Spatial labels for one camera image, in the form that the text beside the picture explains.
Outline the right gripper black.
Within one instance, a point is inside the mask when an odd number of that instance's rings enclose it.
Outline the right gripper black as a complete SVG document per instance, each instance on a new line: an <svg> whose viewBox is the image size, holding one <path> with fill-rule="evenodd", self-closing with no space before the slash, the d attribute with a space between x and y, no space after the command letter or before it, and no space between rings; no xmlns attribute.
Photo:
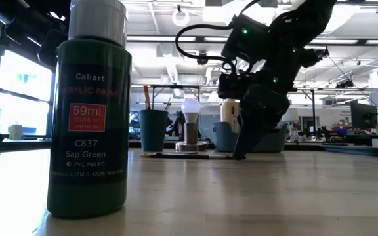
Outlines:
<svg viewBox="0 0 378 236"><path fill-rule="evenodd" d="M250 151L280 122L290 103L286 95L262 85L253 85L239 103L241 125L232 158L245 159Z"/></svg>

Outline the small green paint bottle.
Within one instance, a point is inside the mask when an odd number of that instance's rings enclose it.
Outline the small green paint bottle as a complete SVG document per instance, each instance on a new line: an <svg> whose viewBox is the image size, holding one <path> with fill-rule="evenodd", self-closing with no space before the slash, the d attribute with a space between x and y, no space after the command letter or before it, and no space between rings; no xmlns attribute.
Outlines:
<svg viewBox="0 0 378 236"><path fill-rule="evenodd" d="M60 44L47 210L92 218L126 201L132 56L121 0L71 0Z"/></svg>

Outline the teal plastic bin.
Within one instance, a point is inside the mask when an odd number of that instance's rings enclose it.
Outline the teal plastic bin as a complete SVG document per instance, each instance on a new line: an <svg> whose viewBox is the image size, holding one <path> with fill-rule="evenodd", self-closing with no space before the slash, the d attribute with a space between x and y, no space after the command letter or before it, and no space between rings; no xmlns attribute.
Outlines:
<svg viewBox="0 0 378 236"><path fill-rule="evenodd" d="M285 148L288 124L284 123L271 130L252 150L253 153L280 153ZM214 146L217 151L233 152L238 134L232 131L227 122L213 124Z"/></svg>

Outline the white cylindrical object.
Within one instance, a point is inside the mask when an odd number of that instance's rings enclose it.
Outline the white cylindrical object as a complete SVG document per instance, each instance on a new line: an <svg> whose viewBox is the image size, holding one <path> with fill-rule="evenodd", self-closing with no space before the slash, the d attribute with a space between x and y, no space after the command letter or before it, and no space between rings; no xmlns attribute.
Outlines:
<svg viewBox="0 0 378 236"><path fill-rule="evenodd" d="M289 108L287 112L282 116L282 122L291 123L299 121L299 114L297 108Z"/></svg>

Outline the white bulb on metal base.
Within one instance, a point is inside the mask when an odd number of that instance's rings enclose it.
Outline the white bulb on metal base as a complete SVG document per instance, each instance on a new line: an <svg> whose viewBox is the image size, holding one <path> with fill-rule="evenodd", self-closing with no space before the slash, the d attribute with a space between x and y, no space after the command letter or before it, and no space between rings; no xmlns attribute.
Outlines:
<svg viewBox="0 0 378 236"><path fill-rule="evenodd" d="M184 123L184 140L177 142L175 149L178 152L205 151L208 147L207 142L198 140L198 116L201 110L200 103L192 98L185 99L181 105Z"/></svg>

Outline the person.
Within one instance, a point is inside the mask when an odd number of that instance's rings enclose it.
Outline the person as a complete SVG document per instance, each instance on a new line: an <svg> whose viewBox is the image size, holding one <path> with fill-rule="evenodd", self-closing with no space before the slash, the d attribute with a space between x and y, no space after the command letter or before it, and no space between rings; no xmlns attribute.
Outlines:
<svg viewBox="0 0 378 236"><path fill-rule="evenodd" d="M180 139L184 138L184 124L185 124L185 116L183 112L177 111L175 113L175 120L173 121L171 118L168 117L167 120L167 128L166 134L169 136L177 136Z"/></svg>

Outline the teal ribbed plastic cup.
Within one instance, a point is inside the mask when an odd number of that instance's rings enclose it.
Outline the teal ribbed plastic cup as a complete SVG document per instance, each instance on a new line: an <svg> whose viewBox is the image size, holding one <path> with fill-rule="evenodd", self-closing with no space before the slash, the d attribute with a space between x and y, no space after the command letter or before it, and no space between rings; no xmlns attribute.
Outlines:
<svg viewBox="0 0 378 236"><path fill-rule="evenodd" d="M163 110L139 111L140 139L144 152L162 152L168 122L168 112Z"/></svg>

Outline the black computer monitor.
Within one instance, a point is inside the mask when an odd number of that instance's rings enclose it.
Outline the black computer monitor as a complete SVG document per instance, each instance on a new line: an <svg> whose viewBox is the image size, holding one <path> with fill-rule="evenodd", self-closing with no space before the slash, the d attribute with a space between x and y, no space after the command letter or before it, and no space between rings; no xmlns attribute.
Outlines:
<svg viewBox="0 0 378 236"><path fill-rule="evenodd" d="M351 122L354 128L376 128L377 108L373 105L351 103Z"/></svg>

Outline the pale cylindrical container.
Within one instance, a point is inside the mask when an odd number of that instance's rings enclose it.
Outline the pale cylindrical container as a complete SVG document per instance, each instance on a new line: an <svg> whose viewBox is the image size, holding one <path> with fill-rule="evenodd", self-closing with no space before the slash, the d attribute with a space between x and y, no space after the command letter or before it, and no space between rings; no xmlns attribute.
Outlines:
<svg viewBox="0 0 378 236"><path fill-rule="evenodd" d="M9 140L22 140L23 139L23 126L13 124L9 127Z"/></svg>

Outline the background black metal frame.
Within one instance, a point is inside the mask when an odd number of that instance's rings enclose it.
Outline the background black metal frame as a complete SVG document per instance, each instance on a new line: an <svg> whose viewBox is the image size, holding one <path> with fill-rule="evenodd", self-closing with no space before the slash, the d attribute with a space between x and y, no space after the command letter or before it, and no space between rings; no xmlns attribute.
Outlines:
<svg viewBox="0 0 378 236"><path fill-rule="evenodd" d="M201 96L202 90L218 92L218 86L199 86L199 85L148 85L152 89L152 107L154 106L154 98L164 89L169 90L197 90L195 97ZM296 88L293 87L287 93L287 97L291 99L291 95L303 95L311 101L311 104L295 102L293 105L297 107L312 107L316 109L316 101L321 100L320 107L345 107L348 103L359 100L370 100L370 95L378 93L378 88Z"/></svg>

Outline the black overhead frame beam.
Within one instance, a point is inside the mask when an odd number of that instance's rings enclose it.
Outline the black overhead frame beam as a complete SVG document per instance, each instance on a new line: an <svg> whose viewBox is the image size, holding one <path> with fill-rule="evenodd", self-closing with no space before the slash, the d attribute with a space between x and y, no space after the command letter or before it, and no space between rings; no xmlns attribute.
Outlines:
<svg viewBox="0 0 378 236"><path fill-rule="evenodd" d="M179 41L182 43L225 43L227 37L204 37L204 36L182 36ZM172 43L175 41L175 36L161 36L161 35L131 35L127 37L130 43ZM340 38L316 38L313 39L309 45L327 45L327 46L369 46L378 47L378 39L340 39Z"/></svg>

